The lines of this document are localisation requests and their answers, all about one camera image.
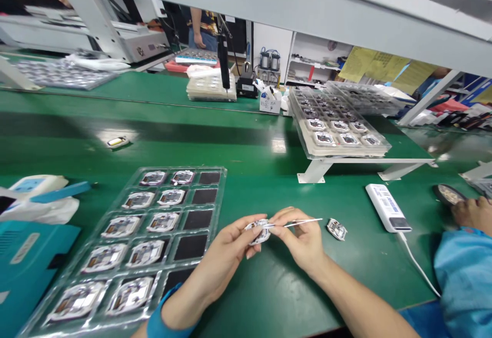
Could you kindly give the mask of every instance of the plastic packaging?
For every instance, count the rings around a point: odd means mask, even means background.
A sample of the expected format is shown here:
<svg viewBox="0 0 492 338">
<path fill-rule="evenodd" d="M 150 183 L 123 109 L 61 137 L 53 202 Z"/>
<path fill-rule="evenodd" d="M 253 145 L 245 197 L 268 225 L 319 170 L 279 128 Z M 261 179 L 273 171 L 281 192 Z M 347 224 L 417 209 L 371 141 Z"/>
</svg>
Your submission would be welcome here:
<svg viewBox="0 0 492 338">
<path fill-rule="evenodd" d="M 176 188 L 171 179 L 183 170 L 192 171 L 193 177 Z M 164 181 L 149 186 L 144 178 L 157 171 L 165 173 Z M 19 336 L 130 336 L 162 296 L 186 280 L 208 249 L 216 234 L 226 175 L 223 167 L 138 169 Z M 164 208 L 159 194 L 168 190 L 182 190 L 186 196 Z M 141 192 L 153 195 L 148 206 L 122 207 L 131 194 Z M 161 215 L 170 222 L 156 220 Z M 115 227 L 121 218 L 133 219 L 131 232 Z"/>
</svg>

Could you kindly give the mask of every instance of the wire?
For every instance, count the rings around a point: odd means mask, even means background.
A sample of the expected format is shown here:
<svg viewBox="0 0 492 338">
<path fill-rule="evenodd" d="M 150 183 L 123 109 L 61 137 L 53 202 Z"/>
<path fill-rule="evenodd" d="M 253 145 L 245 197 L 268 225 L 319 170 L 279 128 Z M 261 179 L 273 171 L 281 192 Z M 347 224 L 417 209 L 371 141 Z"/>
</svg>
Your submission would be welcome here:
<svg viewBox="0 0 492 338">
<path fill-rule="evenodd" d="M 417 268 L 419 269 L 420 273 L 424 277 L 424 279 L 427 282 L 427 284 L 429 284 L 429 287 L 432 289 L 432 292 L 434 292 L 437 297 L 441 298 L 441 295 L 439 294 L 439 292 L 434 288 L 434 286 L 432 285 L 431 281 L 429 280 L 429 278 L 427 278 L 427 275 L 425 275 L 424 271 L 420 267 L 419 263 L 415 260 L 414 255 L 412 254 L 412 251 L 410 251 L 410 247 L 408 246 L 408 242 L 406 240 L 405 235 L 402 232 L 398 232 L 398 236 L 403 241 L 403 243 L 404 243 L 404 245 L 406 247 L 406 250 L 408 251 L 408 254 L 410 255 L 410 257 L 411 257 L 412 261 L 414 262 L 415 266 L 417 266 Z"/>
</svg>

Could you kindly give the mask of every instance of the table leg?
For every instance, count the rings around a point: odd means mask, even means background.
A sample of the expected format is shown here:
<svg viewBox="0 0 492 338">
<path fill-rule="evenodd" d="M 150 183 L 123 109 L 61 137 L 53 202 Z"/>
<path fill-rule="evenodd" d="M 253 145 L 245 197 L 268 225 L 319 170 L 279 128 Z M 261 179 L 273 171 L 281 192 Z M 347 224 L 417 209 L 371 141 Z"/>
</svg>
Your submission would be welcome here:
<svg viewBox="0 0 492 338">
<path fill-rule="evenodd" d="M 383 172 L 378 172 L 378 175 L 384 181 L 400 180 L 402 176 L 414 171 L 425 163 L 416 164 L 393 164 Z"/>
<path fill-rule="evenodd" d="M 324 163 L 322 160 L 312 160 L 305 173 L 297 174 L 299 183 L 324 183 L 323 175 L 333 163 Z"/>
</svg>

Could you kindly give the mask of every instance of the overhead shelf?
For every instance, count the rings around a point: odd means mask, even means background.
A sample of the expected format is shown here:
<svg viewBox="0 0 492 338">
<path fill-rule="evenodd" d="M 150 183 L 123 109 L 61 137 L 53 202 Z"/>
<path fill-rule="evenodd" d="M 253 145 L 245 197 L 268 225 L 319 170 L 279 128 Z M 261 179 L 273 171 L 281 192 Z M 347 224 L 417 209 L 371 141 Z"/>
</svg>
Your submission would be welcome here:
<svg viewBox="0 0 492 338">
<path fill-rule="evenodd" d="M 492 25 L 429 0 L 166 1 L 492 77 Z"/>
</svg>

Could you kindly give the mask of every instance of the yellow paper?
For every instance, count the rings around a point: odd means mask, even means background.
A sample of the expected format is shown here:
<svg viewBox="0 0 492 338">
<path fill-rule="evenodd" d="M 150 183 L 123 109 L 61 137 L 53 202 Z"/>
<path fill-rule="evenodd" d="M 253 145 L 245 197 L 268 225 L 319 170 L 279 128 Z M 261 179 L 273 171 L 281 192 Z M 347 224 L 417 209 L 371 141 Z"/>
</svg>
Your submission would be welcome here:
<svg viewBox="0 0 492 338">
<path fill-rule="evenodd" d="M 376 53 L 367 48 L 354 46 L 338 76 L 356 83 L 360 82 Z"/>
<path fill-rule="evenodd" d="M 365 72 L 365 76 L 383 82 L 392 82 L 398 76 L 401 69 L 409 62 L 409 58 L 377 52 L 368 70 Z"/>
<path fill-rule="evenodd" d="M 411 95 L 436 69 L 436 65 L 412 61 L 391 86 Z"/>
</svg>

